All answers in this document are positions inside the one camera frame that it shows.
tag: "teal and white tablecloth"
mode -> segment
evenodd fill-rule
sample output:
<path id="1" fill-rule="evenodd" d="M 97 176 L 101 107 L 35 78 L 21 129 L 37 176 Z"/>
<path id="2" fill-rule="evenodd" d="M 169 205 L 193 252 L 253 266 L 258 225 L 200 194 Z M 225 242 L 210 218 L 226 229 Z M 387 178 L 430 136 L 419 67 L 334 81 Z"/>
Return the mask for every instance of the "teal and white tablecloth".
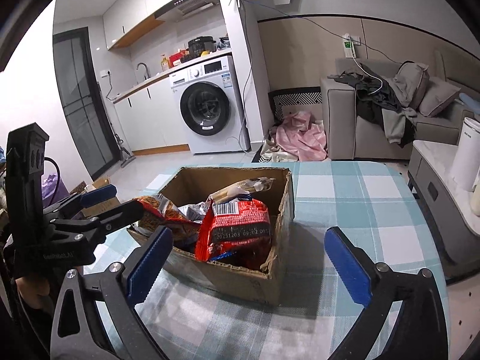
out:
<path id="1" fill-rule="evenodd" d="M 399 173 L 373 162 L 233 166 L 289 167 L 293 173 L 295 221 L 281 306 L 228 298 L 162 271 L 136 310 L 172 360 L 327 359 L 362 311 L 324 253 L 323 236 L 331 226 L 339 226 L 374 262 L 385 262 L 395 271 L 416 274 L 429 268 L 449 326 L 440 259 Z M 176 172 L 166 173 L 145 193 L 157 192 Z M 95 251 L 97 261 L 85 272 L 103 271 L 113 261 L 124 261 L 136 246 L 126 230 L 109 235 Z M 370 359 L 382 352 L 399 308 L 400 302 L 393 304 Z M 121 345 L 111 321 L 105 319 L 114 346 Z"/>

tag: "table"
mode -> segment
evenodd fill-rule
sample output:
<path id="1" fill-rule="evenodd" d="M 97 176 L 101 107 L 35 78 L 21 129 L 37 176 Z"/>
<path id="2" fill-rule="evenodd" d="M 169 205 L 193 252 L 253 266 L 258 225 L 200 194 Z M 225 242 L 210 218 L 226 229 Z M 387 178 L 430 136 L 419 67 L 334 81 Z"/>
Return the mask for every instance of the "table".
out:
<path id="1" fill-rule="evenodd" d="M 402 176 L 381 163 L 248 163 L 236 167 L 288 167 L 294 181 L 295 221 L 281 306 L 267 307 L 213 293 L 161 272 L 136 310 L 172 359 L 327 359 L 352 327 L 354 304 L 324 254 L 323 236 L 339 226 L 374 262 L 416 274 L 429 268 L 448 321 L 448 298 L 434 241 Z M 145 193 L 157 192 L 172 172 L 160 174 Z M 125 230 L 107 237 L 85 268 L 99 272 L 124 261 L 135 248 Z M 393 304 L 369 358 L 378 356 L 398 315 Z M 101 310 L 112 343 L 118 336 Z"/>
<path id="2" fill-rule="evenodd" d="M 426 218 L 431 218 L 448 283 L 480 269 L 480 217 L 470 209 L 473 192 L 460 188 L 449 175 L 457 148 L 416 140 L 409 164 L 409 178 Z"/>

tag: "washing machine door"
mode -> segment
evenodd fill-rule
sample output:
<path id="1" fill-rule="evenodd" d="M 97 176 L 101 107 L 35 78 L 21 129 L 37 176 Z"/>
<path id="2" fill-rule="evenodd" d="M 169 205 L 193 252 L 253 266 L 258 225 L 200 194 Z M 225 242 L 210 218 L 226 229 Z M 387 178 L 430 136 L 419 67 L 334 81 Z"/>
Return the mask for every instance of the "washing machine door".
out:
<path id="1" fill-rule="evenodd" d="M 230 118 L 230 101 L 225 92 L 210 82 L 196 82 L 180 99 L 180 111 L 187 126 L 199 135 L 219 133 Z"/>

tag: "sofa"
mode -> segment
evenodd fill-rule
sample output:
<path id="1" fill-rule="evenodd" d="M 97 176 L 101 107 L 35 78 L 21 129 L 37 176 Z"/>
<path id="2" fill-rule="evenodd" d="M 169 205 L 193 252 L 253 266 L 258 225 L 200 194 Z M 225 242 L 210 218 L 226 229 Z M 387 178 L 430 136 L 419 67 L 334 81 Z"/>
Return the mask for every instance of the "sofa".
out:
<path id="1" fill-rule="evenodd" d="M 438 54 L 436 59 L 441 60 L 442 54 Z M 372 59 L 357 61 L 387 78 L 393 78 L 400 67 L 400 64 L 387 61 Z M 335 66 L 337 74 L 341 74 L 356 65 L 352 59 L 340 58 L 335 61 Z M 440 75 L 440 78 L 448 81 L 445 75 Z M 462 85 L 463 92 L 470 95 L 476 93 L 472 88 L 465 88 L 464 91 L 464 87 L 465 85 Z M 355 90 L 351 86 L 325 77 L 321 78 L 321 91 L 323 125 L 327 137 L 328 156 L 332 160 L 410 159 L 412 143 L 403 148 L 396 143 L 390 144 L 380 126 L 356 115 Z M 415 139 L 457 144 L 466 116 L 474 117 L 458 99 L 436 117 L 425 117 L 418 113 Z"/>

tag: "bolt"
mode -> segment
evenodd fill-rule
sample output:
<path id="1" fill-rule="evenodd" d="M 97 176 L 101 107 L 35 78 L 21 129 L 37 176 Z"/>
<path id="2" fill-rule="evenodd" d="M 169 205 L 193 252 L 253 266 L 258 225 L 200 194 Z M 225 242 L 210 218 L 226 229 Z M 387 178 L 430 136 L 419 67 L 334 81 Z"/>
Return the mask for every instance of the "bolt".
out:
<path id="1" fill-rule="evenodd" d="M 390 269 L 390 267 L 385 264 L 384 262 L 378 262 L 375 264 L 375 267 L 377 268 L 378 271 L 380 272 L 388 272 L 388 270 Z"/>
<path id="2" fill-rule="evenodd" d="M 121 262 L 113 262 L 109 266 L 109 271 L 110 272 L 118 272 L 122 268 L 122 263 Z"/>
<path id="3" fill-rule="evenodd" d="M 421 270 L 421 273 L 422 273 L 422 276 L 424 278 L 431 278 L 431 270 L 430 269 L 427 269 L 427 268 L 423 268 Z"/>
<path id="4" fill-rule="evenodd" d="M 74 278 L 77 275 L 77 270 L 76 269 L 69 269 L 65 277 L 67 279 Z"/>

